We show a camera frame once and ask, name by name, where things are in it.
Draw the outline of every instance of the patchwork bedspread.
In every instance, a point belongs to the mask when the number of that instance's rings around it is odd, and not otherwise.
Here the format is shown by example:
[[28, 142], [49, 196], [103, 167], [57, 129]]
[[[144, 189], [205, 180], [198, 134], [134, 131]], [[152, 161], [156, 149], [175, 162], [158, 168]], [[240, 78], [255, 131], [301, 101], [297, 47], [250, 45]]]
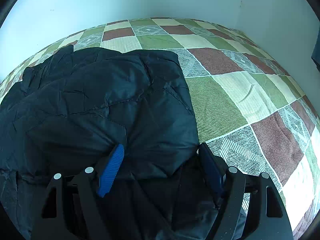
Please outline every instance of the patchwork bedspread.
[[[269, 173], [297, 239], [320, 209], [320, 120], [305, 93], [243, 32], [194, 19], [124, 20], [82, 30], [31, 56], [0, 85], [0, 102], [24, 69], [61, 47], [178, 54], [196, 115], [200, 142], [229, 166]], [[243, 200], [248, 210], [249, 194]]]

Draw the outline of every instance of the wrinkled fabric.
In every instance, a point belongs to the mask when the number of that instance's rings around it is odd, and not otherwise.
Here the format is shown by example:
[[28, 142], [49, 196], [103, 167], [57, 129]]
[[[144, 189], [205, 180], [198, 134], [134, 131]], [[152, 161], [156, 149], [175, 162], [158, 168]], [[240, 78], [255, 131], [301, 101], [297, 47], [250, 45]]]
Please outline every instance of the wrinkled fabric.
[[113, 239], [205, 239], [217, 210], [201, 176], [178, 57], [69, 45], [26, 68], [0, 105], [0, 201], [29, 239], [52, 176], [125, 148], [100, 200]]

